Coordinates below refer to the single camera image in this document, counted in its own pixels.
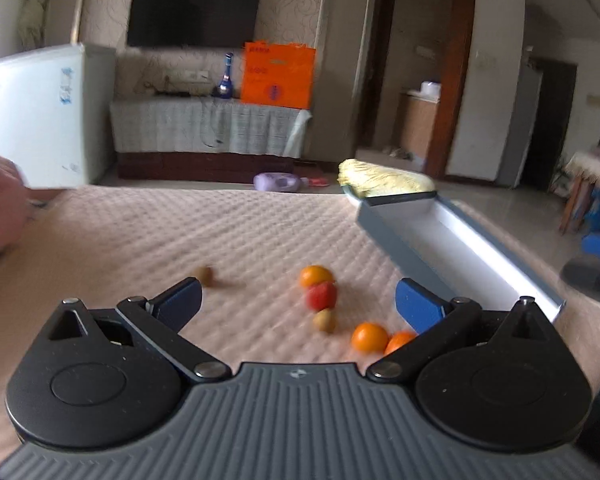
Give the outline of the person's left hand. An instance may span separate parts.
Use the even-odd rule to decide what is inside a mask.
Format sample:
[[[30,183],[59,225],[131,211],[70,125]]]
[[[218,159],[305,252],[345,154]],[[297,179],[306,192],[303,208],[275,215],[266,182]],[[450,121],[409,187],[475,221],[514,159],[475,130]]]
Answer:
[[[31,205],[17,166],[0,156],[0,252],[20,239]]]

